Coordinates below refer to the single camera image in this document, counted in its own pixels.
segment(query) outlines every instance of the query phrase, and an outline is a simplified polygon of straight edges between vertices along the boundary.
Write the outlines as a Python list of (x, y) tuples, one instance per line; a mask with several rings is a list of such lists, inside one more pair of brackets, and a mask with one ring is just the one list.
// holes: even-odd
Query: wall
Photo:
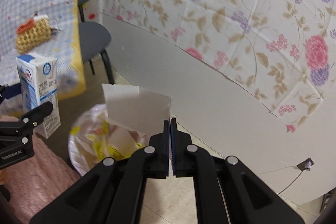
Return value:
[(306, 203), (336, 186), (336, 92), (295, 133), (247, 91), (172, 43), (103, 16), (113, 40), (113, 67), (130, 83), (170, 95), (178, 122), (223, 155), (236, 155), (275, 192), (300, 173), (293, 166), (311, 157), (310, 172), (283, 192)]

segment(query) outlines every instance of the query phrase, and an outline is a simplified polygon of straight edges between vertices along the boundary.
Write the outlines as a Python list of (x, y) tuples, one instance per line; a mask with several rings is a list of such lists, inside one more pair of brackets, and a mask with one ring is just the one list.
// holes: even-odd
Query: orange lid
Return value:
[(17, 33), (17, 34), (20, 34), (20, 33), (24, 32), (24, 31), (30, 29), (30, 28), (33, 27), (33, 26), (34, 26), (34, 19), (31, 18), (31, 19), (28, 20), (26, 23), (21, 24), (21, 25), (17, 28), (16, 33)]

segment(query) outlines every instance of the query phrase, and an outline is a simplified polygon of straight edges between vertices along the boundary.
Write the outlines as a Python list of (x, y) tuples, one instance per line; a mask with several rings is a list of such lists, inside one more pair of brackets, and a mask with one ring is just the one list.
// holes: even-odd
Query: milk carton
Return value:
[(16, 58), (19, 73), (24, 112), (52, 102), (54, 109), (36, 130), (45, 138), (61, 125), (57, 99), (57, 58), (45, 57), (37, 53), (20, 55)]

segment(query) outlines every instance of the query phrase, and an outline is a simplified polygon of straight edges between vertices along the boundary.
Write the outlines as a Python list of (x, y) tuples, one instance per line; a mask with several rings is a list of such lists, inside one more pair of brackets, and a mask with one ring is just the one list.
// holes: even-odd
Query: yellow fabric edge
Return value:
[(78, 30), (78, 0), (74, 0), (72, 11), (75, 15), (75, 20), (73, 21), (73, 34), (71, 47), (73, 48), (73, 54), (71, 56), (70, 67), (77, 72), (77, 86), (74, 90), (58, 94), (58, 100), (64, 100), (71, 97), (75, 97), (83, 94), (86, 91), (85, 76), (84, 76), (84, 66), (82, 61), (82, 52), (79, 41), (79, 30)]

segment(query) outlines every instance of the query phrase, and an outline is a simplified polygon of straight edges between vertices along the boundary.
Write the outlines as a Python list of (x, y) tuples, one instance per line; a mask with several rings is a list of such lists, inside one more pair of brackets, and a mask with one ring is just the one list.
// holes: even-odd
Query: plastic bag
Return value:
[[(71, 163), (80, 175), (85, 175), (106, 157), (115, 160), (130, 157), (119, 153), (113, 143), (108, 142), (109, 136), (116, 129), (116, 125), (107, 122), (105, 104), (95, 105), (77, 118), (69, 134), (68, 151)], [(129, 131), (129, 134), (139, 148), (148, 145), (146, 135), (140, 137), (136, 131)]]

